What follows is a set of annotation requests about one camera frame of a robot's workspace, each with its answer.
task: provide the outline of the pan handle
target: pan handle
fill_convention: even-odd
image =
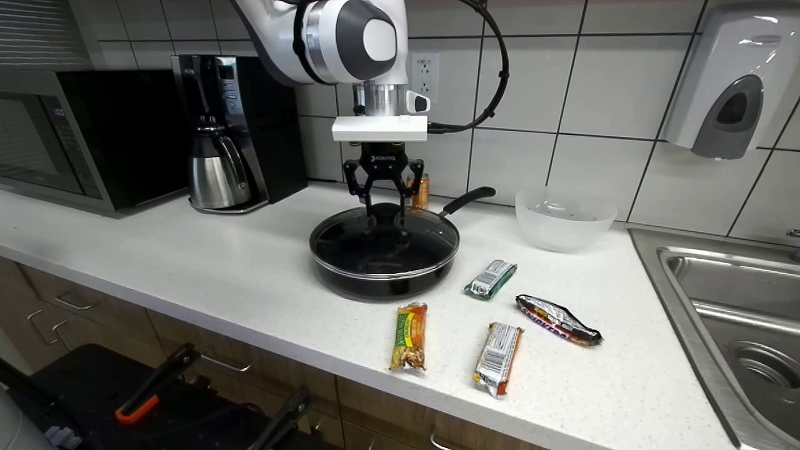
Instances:
[[[455,210],[461,210],[461,207],[465,207],[465,205],[471,205],[471,203],[476,203],[481,197],[495,197],[495,187],[477,187],[477,189],[471,189],[471,193],[455,197],[454,203],[449,203],[444,207],[444,215],[454,215]]]

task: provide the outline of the frying pan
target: frying pan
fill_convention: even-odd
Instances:
[[[356,292],[406,295],[439,283],[454,265],[461,245],[449,215],[494,197],[494,187],[471,189],[444,207],[400,210],[392,203],[345,210],[327,217],[310,235],[319,267],[340,288]]]

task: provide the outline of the sink basin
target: sink basin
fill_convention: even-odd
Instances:
[[[630,235],[734,443],[800,450],[800,263],[794,249]]]

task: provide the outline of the power cord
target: power cord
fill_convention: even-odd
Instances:
[[[467,125],[449,125],[449,123],[431,123],[427,125],[427,132],[431,134],[449,134],[449,132],[465,132],[465,130],[476,130],[477,125],[484,125],[486,120],[495,117],[495,109],[505,95],[505,88],[507,88],[507,78],[511,78],[511,60],[507,60],[507,48],[505,48],[505,37],[500,32],[500,25],[497,19],[494,17],[494,12],[489,10],[486,0],[461,0],[465,3],[467,7],[474,7],[484,23],[494,30],[497,45],[500,45],[500,60],[502,60],[502,67],[500,67],[500,84],[494,95],[494,99],[489,102],[489,107]]]

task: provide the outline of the white tile wall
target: white tile wall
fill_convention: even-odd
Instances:
[[[471,132],[431,138],[406,150],[410,160],[425,160],[434,195],[457,197],[467,189]]]
[[[440,78],[434,82],[431,120],[471,123],[476,107],[481,40],[420,40],[419,55],[434,57]]]
[[[221,40],[250,40],[247,28],[242,25],[230,0],[210,0],[210,10]]]
[[[142,69],[169,69],[172,67],[176,48],[172,42],[132,42],[132,55]]]
[[[704,0],[590,0],[585,32],[692,32]]]
[[[230,0],[70,3],[101,67],[171,67],[176,52],[256,55]],[[754,189],[769,150],[712,162],[656,140],[704,3],[490,0],[511,35],[505,102],[484,130],[407,144],[410,158],[427,162],[436,195],[454,197],[490,183],[500,189],[495,200],[511,205],[516,189],[550,183],[577,195],[604,195],[621,207],[624,220],[630,212],[630,220],[647,224],[725,235],[742,212],[734,235],[775,239],[797,217],[797,210],[784,205],[797,205],[794,172],[800,169],[800,153],[775,153]],[[467,123],[497,82],[495,40],[484,37],[489,30],[461,0],[407,4],[412,52],[425,52],[440,67],[434,120]],[[765,148],[775,144],[797,97],[786,95]],[[342,153],[357,158],[357,148],[334,143],[330,125],[337,112],[352,109],[351,90],[301,88],[297,102],[310,175],[342,180]],[[800,150],[800,112],[779,148]]]
[[[559,140],[550,187],[577,197],[599,197],[627,220],[654,143],[574,138]]]
[[[567,92],[567,74],[576,52],[576,37],[512,37],[511,82],[505,99],[486,127],[512,130],[559,130],[561,107]],[[497,88],[500,49],[489,42],[481,64],[481,105],[489,105]]]
[[[210,0],[164,0],[172,40],[217,40]]]
[[[780,148],[800,150],[800,112],[795,112],[794,123],[786,127]]]
[[[297,109],[301,115],[322,115],[334,117],[336,105],[336,88],[327,84],[302,84],[297,88]]]
[[[481,35],[481,17],[461,0],[407,0],[410,35]]]
[[[576,35],[582,0],[489,0],[505,35]]]
[[[787,229],[800,229],[800,153],[774,154],[734,235],[791,239]]]
[[[342,150],[330,127],[330,117],[301,117],[305,169],[319,180],[342,180]]]
[[[75,19],[96,40],[127,40],[122,12],[110,0],[74,0]]]
[[[179,40],[176,55],[221,55],[217,40]]]
[[[725,235],[765,158],[754,150],[742,160],[709,160],[657,144],[630,220]]]
[[[585,37],[564,130],[656,138],[690,37]]]
[[[161,0],[121,0],[117,4],[130,40],[171,40]]]
[[[130,42],[101,42],[97,45],[101,55],[96,55],[96,64],[101,67],[135,67],[135,55]]]
[[[495,203],[516,203],[516,193],[544,187],[556,134],[477,130],[471,187],[494,184]]]

